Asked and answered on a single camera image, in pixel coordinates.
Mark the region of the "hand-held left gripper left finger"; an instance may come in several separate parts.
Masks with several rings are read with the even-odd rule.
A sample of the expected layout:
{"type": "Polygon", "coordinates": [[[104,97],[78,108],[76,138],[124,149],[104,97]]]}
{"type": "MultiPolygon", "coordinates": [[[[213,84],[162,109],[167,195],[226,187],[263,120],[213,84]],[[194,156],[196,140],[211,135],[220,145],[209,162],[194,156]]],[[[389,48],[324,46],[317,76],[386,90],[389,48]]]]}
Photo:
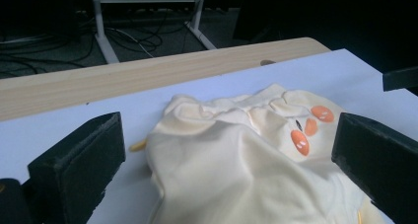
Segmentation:
{"type": "Polygon", "coordinates": [[[118,112],[82,124],[28,164],[24,191],[35,224],[86,224],[124,161],[118,112]]]}

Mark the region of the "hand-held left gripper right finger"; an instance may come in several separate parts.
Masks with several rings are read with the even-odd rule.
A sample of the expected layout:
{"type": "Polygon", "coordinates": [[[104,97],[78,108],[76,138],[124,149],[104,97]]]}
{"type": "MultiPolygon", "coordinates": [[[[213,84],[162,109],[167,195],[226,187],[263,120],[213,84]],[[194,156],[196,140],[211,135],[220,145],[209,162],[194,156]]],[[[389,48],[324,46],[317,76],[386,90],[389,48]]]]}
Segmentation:
{"type": "Polygon", "coordinates": [[[334,162],[395,224],[418,224],[418,142],[367,117],[340,115],[334,162]]]}

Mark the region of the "white metal stand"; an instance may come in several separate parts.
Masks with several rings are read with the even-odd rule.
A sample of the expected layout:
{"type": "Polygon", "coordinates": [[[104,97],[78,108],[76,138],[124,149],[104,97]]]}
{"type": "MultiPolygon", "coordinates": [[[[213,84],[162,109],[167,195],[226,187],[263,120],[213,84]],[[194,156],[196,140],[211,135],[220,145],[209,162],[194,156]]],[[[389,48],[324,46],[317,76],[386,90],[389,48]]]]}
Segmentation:
{"type": "Polygon", "coordinates": [[[105,25],[102,14],[102,4],[162,4],[162,3],[193,3],[194,10],[191,19],[184,25],[205,46],[206,49],[215,49],[216,46],[200,30],[200,20],[204,7],[204,0],[93,0],[97,33],[97,43],[101,49],[105,61],[108,64],[118,63],[119,60],[105,35],[105,25]]]}

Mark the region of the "pale yellow baby garment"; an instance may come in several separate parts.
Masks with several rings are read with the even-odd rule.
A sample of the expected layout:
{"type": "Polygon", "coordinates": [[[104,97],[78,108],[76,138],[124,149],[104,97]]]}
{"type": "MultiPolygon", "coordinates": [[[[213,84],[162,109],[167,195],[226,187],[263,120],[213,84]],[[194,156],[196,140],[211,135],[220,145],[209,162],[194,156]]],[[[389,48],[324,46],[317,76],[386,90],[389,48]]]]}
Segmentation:
{"type": "Polygon", "coordinates": [[[172,98],[141,143],[160,200],[150,224],[385,224],[332,162],[343,109],[271,85],[255,95],[172,98]]]}

